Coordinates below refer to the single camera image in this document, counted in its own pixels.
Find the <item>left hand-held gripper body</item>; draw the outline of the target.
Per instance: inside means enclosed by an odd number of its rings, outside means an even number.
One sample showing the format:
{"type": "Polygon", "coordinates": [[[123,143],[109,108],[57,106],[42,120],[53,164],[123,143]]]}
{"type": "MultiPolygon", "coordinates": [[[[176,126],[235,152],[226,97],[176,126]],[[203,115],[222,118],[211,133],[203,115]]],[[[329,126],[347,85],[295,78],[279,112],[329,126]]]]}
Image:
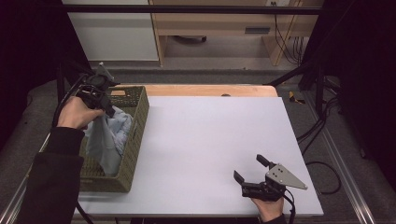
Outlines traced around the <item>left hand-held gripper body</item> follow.
{"type": "Polygon", "coordinates": [[[109,87],[115,87],[117,85],[118,83],[106,69],[105,65],[99,63],[95,74],[85,78],[78,86],[76,96],[81,98],[90,109],[105,110],[103,100],[108,98],[106,91],[109,87]]]}

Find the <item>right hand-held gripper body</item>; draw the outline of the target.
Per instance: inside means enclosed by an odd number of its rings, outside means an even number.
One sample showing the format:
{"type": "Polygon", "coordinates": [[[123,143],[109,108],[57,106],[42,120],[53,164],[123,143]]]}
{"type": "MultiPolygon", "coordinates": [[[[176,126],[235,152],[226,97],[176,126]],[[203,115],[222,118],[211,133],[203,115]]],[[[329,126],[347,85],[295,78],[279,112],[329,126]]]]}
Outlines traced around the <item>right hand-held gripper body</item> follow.
{"type": "Polygon", "coordinates": [[[260,183],[249,183],[241,178],[242,196],[265,202],[276,202],[285,195],[287,187],[307,190],[308,186],[282,164],[269,162],[269,170],[260,183]]]}

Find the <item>light blue cloth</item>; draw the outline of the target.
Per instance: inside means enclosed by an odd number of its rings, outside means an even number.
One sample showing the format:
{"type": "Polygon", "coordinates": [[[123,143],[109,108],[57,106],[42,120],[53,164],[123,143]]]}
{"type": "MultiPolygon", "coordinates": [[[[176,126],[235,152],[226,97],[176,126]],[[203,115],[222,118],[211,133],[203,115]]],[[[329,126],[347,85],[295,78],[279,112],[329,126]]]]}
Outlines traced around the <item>light blue cloth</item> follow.
{"type": "Polygon", "coordinates": [[[97,161],[106,176],[115,176],[120,169],[124,148],[132,128],[133,117],[116,106],[112,117],[103,115],[88,124],[86,154],[97,161]]]}

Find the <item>olive green woven basket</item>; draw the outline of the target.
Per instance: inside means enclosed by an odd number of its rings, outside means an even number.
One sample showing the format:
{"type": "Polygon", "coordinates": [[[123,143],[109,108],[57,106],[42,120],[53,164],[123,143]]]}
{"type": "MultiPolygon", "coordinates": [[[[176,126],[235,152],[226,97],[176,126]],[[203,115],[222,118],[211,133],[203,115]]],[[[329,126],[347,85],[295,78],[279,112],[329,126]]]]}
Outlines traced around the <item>olive green woven basket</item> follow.
{"type": "Polygon", "coordinates": [[[128,192],[131,189],[148,117],[149,99],[143,86],[118,87],[117,90],[119,95],[110,96],[113,106],[133,117],[119,172],[115,176],[106,176],[99,163],[86,154],[87,137],[84,133],[79,149],[79,156],[84,159],[80,170],[81,191],[128,192]]]}

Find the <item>person's right hand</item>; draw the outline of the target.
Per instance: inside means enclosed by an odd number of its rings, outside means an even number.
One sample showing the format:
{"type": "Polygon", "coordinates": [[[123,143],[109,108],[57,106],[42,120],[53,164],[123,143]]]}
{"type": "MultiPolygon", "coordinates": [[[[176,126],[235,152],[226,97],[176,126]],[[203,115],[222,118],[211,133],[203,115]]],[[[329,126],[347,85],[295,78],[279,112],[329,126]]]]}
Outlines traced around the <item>person's right hand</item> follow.
{"type": "Polygon", "coordinates": [[[252,201],[258,208],[261,222],[269,221],[283,214],[284,200],[282,198],[275,202],[265,202],[259,199],[252,199],[252,201]]]}

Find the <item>person's left hand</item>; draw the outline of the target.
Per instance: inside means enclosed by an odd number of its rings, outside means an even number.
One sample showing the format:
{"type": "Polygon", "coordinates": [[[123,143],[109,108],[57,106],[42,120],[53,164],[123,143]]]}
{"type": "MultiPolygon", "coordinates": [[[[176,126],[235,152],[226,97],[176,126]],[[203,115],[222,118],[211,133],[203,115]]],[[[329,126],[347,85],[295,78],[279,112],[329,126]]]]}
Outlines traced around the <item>person's left hand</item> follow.
{"type": "Polygon", "coordinates": [[[64,104],[58,118],[57,126],[84,130],[90,122],[104,114],[104,110],[90,109],[84,104],[81,98],[73,96],[64,104]]]}

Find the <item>white table cover sheet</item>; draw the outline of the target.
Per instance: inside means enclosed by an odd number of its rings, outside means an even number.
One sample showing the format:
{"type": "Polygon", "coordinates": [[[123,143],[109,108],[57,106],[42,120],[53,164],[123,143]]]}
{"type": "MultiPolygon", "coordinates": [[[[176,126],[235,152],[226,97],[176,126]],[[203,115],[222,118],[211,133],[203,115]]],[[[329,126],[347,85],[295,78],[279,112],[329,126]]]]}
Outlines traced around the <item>white table cover sheet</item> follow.
{"type": "Polygon", "coordinates": [[[302,180],[293,189],[298,216],[322,207],[279,97],[151,96],[132,188],[82,192],[90,215],[120,217],[254,217],[233,175],[264,180],[263,155],[302,180]]]}

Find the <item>white cabinet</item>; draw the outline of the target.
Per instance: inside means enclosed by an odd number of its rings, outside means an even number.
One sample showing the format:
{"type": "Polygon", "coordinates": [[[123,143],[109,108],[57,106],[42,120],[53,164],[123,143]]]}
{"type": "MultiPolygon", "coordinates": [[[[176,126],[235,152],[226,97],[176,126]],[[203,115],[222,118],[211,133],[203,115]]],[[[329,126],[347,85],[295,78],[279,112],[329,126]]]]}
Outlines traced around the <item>white cabinet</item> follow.
{"type": "Polygon", "coordinates": [[[89,61],[158,61],[149,13],[69,13],[89,61]]]}

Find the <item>yellow and black tool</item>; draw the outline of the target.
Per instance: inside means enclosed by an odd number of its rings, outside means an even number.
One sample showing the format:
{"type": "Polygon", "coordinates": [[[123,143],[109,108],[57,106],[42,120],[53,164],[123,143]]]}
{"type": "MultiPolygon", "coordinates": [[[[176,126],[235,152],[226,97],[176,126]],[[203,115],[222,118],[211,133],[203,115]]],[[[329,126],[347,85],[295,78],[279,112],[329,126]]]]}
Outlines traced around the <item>yellow and black tool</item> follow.
{"type": "Polygon", "coordinates": [[[305,105],[305,100],[297,99],[297,98],[295,97],[293,91],[289,91],[289,100],[290,100],[290,102],[292,102],[292,103],[296,103],[296,104],[299,104],[299,105],[305,105]]]}

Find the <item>black curtain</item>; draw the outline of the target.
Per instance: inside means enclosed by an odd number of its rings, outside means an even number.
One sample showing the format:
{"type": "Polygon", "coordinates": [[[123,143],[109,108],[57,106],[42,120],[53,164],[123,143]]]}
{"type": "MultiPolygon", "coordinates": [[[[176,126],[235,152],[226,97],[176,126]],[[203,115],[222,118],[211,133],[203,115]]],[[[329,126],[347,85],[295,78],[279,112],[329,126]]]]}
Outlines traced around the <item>black curtain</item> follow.
{"type": "Polygon", "coordinates": [[[396,190],[396,0],[324,0],[304,55],[314,57],[334,27],[321,64],[338,77],[357,140],[396,190]]]}
{"type": "Polygon", "coordinates": [[[27,93],[62,69],[75,82],[90,64],[63,0],[0,0],[0,149],[27,107],[27,93]]]}

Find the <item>black metal stand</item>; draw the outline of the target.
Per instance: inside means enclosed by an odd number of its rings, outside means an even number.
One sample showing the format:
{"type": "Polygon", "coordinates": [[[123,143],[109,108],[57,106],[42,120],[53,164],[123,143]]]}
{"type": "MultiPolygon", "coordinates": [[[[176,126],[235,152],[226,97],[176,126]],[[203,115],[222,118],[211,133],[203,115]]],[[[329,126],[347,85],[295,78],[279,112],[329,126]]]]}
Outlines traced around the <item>black metal stand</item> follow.
{"type": "Polygon", "coordinates": [[[315,60],[309,60],[297,68],[289,71],[286,75],[279,77],[275,80],[266,83],[266,86],[277,87],[283,82],[291,79],[292,77],[296,77],[298,75],[302,75],[298,87],[301,91],[308,91],[313,85],[316,85],[315,91],[315,111],[318,115],[322,113],[322,100],[323,100],[323,90],[324,90],[324,72],[320,65],[320,63],[315,60]]]}

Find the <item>wooden desk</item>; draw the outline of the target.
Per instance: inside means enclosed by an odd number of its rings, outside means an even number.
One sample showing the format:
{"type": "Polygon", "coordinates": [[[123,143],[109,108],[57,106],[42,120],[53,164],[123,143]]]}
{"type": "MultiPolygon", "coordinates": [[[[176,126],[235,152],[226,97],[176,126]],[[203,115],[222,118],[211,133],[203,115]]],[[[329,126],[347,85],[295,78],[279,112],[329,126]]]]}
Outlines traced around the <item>wooden desk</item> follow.
{"type": "MultiPolygon", "coordinates": [[[[324,0],[148,0],[152,6],[322,7],[324,0]]],[[[309,37],[316,15],[154,13],[156,34],[260,36],[272,65],[286,55],[291,37],[309,37]]]]}

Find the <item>aluminium rail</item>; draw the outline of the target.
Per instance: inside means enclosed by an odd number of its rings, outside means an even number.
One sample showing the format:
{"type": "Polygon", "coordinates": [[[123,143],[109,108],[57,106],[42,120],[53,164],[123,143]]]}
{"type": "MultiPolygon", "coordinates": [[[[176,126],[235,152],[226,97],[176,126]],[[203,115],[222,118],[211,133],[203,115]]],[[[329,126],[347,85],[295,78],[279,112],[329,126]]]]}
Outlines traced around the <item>aluminium rail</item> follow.
{"type": "Polygon", "coordinates": [[[323,128],[323,141],[328,150],[329,156],[336,169],[339,171],[340,179],[351,206],[360,222],[360,224],[376,224],[375,218],[364,200],[361,191],[343,160],[339,150],[326,127],[323,128]]]}
{"type": "Polygon", "coordinates": [[[0,153],[0,224],[15,224],[26,190],[34,156],[49,136],[14,137],[0,153]]]}

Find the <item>black metal frame bar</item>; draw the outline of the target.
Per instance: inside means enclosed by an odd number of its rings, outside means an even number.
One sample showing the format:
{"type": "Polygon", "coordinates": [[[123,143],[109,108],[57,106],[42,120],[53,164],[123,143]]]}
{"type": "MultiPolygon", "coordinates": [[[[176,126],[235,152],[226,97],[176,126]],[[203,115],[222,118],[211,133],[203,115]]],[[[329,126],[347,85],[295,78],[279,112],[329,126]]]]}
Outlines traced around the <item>black metal frame bar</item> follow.
{"type": "Polygon", "coordinates": [[[321,7],[234,7],[234,6],[144,6],[62,5],[67,12],[82,13],[195,13],[195,14],[278,14],[319,15],[321,7]]]}

